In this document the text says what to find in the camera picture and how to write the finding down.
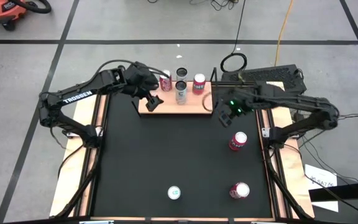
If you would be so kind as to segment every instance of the gray floor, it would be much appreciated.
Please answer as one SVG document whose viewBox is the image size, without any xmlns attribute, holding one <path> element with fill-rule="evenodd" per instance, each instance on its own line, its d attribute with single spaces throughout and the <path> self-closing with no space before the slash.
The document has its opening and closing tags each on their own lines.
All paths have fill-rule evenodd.
<svg viewBox="0 0 358 224">
<path fill-rule="evenodd" d="M 248 0 L 239 38 L 277 40 L 289 2 Z M 29 13 L 14 32 L 6 32 L 0 26 L 0 40 L 6 40 L 0 41 L 0 206 L 19 153 L 26 149 L 23 145 L 26 134 L 34 134 L 22 171 L 11 180 L 10 186 L 16 187 L 15 191 L 12 197 L 9 194 L 5 197 L 8 203 L 0 209 L 0 218 L 5 222 L 49 215 L 63 150 L 50 137 L 48 129 L 38 124 L 34 133 L 27 133 L 45 81 L 53 77 L 52 91 L 66 88 L 88 80 L 100 64 L 117 58 L 171 71 L 186 67 L 190 74 L 209 75 L 233 45 L 207 44 L 203 39 L 235 39 L 241 13 L 240 4 L 231 11 L 217 12 L 208 2 L 192 6 L 187 0 L 159 0 L 155 4 L 146 0 L 50 0 L 50 3 L 53 13 Z M 68 27 L 67 42 L 79 40 L 76 43 L 80 44 L 65 44 L 60 52 L 58 44 L 62 47 L 63 42 L 58 40 L 65 34 L 73 3 L 74 6 L 78 3 L 78 7 Z M 358 26 L 358 1 L 346 3 Z M 200 41 L 194 44 L 174 41 L 183 43 L 181 39 Z M 342 114 L 358 113 L 358 42 L 339 0 L 296 0 L 283 39 L 320 40 L 317 45 L 281 46 L 278 64 L 294 63 L 302 68 L 307 95 L 330 99 Z M 85 40 L 116 41 L 99 45 Z M 128 44 L 120 40 L 149 41 Z M 157 40 L 173 41 L 158 44 Z M 352 40 L 354 45 L 327 45 L 325 40 Z M 254 43 L 237 46 L 238 52 L 248 57 L 247 68 L 273 66 L 275 45 Z M 57 65 L 52 63 L 54 57 L 59 59 Z M 227 67 L 237 68 L 238 63 L 233 59 Z M 64 112 L 73 116 L 74 108 L 70 105 Z M 337 172 L 358 178 L 358 118 L 341 121 L 338 128 L 312 143 L 320 157 Z M 307 151 L 303 148 L 301 151 L 305 164 L 319 166 Z"/>
</svg>

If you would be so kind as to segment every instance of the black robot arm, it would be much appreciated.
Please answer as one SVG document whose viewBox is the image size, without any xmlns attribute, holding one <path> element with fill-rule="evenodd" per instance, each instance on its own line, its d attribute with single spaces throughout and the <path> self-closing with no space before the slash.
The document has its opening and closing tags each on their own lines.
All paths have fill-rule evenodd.
<svg viewBox="0 0 358 224">
<path fill-rule="evenodd" d="M 222 98 L 230 108 L 229 113 L 222 112 L 219 120 L 223 126 L 229 126 L 232 119 L 252 110 L 266 110 L 284 106 L 291 109 L 309 111 L 310 116 L 283 128 L 263 129 L 264 138 L 269 146 L 282 147 L 285 141 L 294 135 L 303 134 L 312 129 L 330 130 L 337 126 L 338 109 L 325 98 L 315 98 L 287 93 L 280 87 L 257 82 L 251 88 L 233 88 Z"/>
<path fill-rule="evenodd" d="M 96 147 L 99 137 L 95 127 L 83 125 L 65 116 L 62 106 L 74 103 L 92 95 L 123 93 L 132 97 L 147 98 L 146 107 L 153 111 L 163 103 L 158 96 L 152 96 L 150 90 L 158 88 L 155 75 L 142 63 L 132 63 L 127 70 L 124 67 L 96 72 L 87 82 L 77 84 L 55 93 L 43 92 L 39 95 L 39 119 L 42 126 L 60 127 L 63 132 L 79 135 L 85 147 Z"/>
</svg>

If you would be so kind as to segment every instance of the orange vacuum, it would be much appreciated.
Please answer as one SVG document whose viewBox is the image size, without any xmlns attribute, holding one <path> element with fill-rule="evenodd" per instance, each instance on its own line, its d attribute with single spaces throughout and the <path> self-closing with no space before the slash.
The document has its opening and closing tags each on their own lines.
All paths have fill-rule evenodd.
<svg viewBox="0 0 358 224">
<path fill-rule="evenodd" d="M 47 0 L 39 0 L 45 5 L 44 8 L 38 8 L 38 5 L 32 1 L 25 0 L 0 0 L 0 24 L 8 30 L 15 29 L 16 20 L 23 18 L 27 10 L 32 12 L 46 14 L 50 13 L 52 8 Z"/>
</svg>

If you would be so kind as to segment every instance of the wooden platform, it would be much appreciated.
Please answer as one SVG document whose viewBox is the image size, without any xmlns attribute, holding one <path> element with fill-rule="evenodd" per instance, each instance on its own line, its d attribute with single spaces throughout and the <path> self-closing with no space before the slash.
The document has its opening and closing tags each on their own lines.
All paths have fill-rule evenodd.
<svg viewBox="0 0 358 224">
<path fill-rule="evenodd" d="M 211 114 L 212 111 L 206 111 L 203 108 L 203 97 L 209 94 L 205 99 L 205 107 L 212 109 L 212 96 L 210 95 L 212 88 L 211 82 L 205 83 L 205 89 L 203 94 L 196 95 L 192 92 L 193 82 L 187 82 L 187 97 L 184 105 L 178 105 L 175 99 L 175 88 L 171 91 L 163 91 L 161 88 L 151 91 L 150 93 L 164 101 L 153 112 L 149 112 L 146 108 L 147 100 L 143 98 L 139 101 L 139 113 L 140 114 Z"/>
</svg>

